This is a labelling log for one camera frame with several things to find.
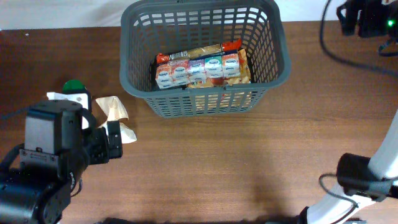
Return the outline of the green lid beige jar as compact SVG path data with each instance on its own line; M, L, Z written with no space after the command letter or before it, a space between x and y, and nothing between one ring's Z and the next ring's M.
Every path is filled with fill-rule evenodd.
M65 94L81 93L85 91L86 87L79 80L69 80L63 85L62 88L62 93Z

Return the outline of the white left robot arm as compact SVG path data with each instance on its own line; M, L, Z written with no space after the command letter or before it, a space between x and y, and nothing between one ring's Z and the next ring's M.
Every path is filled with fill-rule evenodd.
M31 106L24 143L1 161L1 223L58 223L88 166L109 161L104 128L82 104L45 100Z

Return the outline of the orange biscuit packet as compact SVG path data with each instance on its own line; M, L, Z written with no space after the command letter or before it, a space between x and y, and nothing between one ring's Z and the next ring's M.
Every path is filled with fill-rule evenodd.
M159 53L156 56L157 64L166 63L171 60L196 59L207 55L218 54L238 50L242 46L242 40L238 39L232 42L224 42L222 44L208 45L191 50L185 50L170 55Z

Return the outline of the yellow coffee sachet bag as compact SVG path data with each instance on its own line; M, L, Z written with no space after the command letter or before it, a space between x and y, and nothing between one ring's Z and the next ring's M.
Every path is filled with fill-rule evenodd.
M251 72L248 65L246 51L241 49L237 51L239 58L238 76L223 78L207 78L205 81L193 82L187 85L187 88L211 88L226 85L248 84L251 82Z

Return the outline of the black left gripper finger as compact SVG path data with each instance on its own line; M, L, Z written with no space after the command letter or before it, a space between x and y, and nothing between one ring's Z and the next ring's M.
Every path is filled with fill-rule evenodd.
M79 103L92 114L91 94L87 90L65 90L63 93L47 92L46 96L49 100L69 100Z
M123 156L123 144L119 121L108 121L109 158L119 159Z

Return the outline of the beige paper bag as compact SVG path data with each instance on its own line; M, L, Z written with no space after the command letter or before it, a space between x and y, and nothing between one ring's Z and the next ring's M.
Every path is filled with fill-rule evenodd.
M127 127L124 123L120 122L121 119L129 119L129 116L126 108L117 96L97 98L95 101L107 116L106 121L99 125L99 128L105 128L106 133L108 133L107 123L110 121L119 121L122 143L130 144L137 141L135 132Z

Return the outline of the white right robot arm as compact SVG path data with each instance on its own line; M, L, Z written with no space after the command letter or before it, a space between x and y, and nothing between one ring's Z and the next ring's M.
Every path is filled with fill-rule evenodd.
M188 90L155 86L155 55L242 39L252 82ZM292 62L274 1L138 1L121 16L122 87L161 117L203 116L250 110L289 77ZM337 184L305 208L299 223L343 223L358 210L397 197L397 123L372 157L344 154Z

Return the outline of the blue toothpaste box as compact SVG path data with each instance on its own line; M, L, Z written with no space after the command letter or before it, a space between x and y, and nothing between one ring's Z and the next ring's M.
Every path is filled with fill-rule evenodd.
M160 89L173 87L211 88L241 83L241 57L237 51L197 59L162 60L155 66Z

